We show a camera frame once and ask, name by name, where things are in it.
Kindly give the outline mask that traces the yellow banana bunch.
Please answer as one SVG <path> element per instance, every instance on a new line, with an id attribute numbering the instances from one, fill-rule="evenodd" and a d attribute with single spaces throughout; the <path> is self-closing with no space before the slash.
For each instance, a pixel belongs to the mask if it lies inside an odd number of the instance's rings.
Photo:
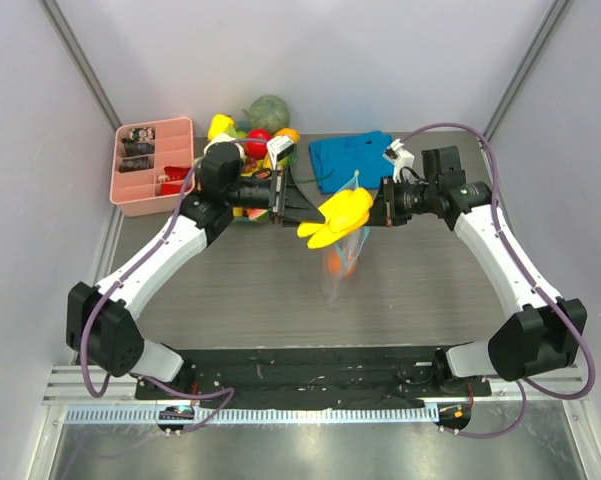
<path id="1" fill-rule="evenodd" d="M 296 236 L 306 239 L 309 249 L 328 247 L 363 227 L 369 220 L 373 202 L 372 195 L 365 188 L 341 190 L 319 207 L 324 221 L 302 222 L 296 228 Z"/>

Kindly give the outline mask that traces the clear zip top bag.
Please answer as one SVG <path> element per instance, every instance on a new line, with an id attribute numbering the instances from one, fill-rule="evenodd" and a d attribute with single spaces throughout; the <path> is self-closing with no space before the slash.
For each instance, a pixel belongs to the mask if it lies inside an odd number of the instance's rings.
<path id="1" fill-rule="evenodd" d="M 322 291 L 328 305 L 335 305 L 356 272 L 369 229 L 359 227 L 322 250 Z"/>

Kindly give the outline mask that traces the orange fruit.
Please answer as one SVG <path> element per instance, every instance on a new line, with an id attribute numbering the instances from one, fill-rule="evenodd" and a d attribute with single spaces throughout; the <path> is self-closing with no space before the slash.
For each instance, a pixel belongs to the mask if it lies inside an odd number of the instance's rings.
<path id="1" fill-rule="evenodd" d="M 357 262 L 344 262 L 337 252 L 330 252 L 326 256 L 326 271 L 333 278 L 348 278 L 355 273 Z"/>

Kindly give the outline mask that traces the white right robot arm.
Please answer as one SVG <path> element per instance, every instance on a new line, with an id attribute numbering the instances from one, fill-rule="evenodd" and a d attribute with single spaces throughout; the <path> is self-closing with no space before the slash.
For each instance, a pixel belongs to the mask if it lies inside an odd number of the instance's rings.
<path id="1" fill-rule="evenodd" d="M 587 312 L 578 299 L 565 299 L 535 268 L 500 208 L 491 188 L 470 182 L 455 146 L 425 150 L 423 172 L 401 140 L 383 153 L 394 171 L 382 178 L 368 220 L 397 227 L 415 215 L 431 214 L 469 248 L 489 279 L 505 321 L 487 341 L 449 348 L 431 371 L 437 391 L 452 395 L 468 377 L 497 375 L 506 381 L 548 373 L 574 363 Z"/>

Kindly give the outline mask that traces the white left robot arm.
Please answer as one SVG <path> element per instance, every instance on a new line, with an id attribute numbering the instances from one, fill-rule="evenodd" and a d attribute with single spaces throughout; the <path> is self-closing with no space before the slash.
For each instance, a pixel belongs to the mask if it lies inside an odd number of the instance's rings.
<path id="1" fill-rule="evenodd" d="M 266 178 L 243 176 L 240 148 L 245 143 L 208 146 L 188 170 L 174 211 L 157 235 L 117 271 L 69 291 L 66 343 L 78 353 L 83 369 L 94 364 L 111 377 L 152 377 L 170 398 L 185 397 L 193 375 L 183 368 L 182 356 L 144 339 L 137 326 L 149 300 L 227 229 L 238 207 L 260 209 L 283 226 L 323 220 L 282 163 L 296 148 L 289 137 L 267 143 L 271 172 Z"/>

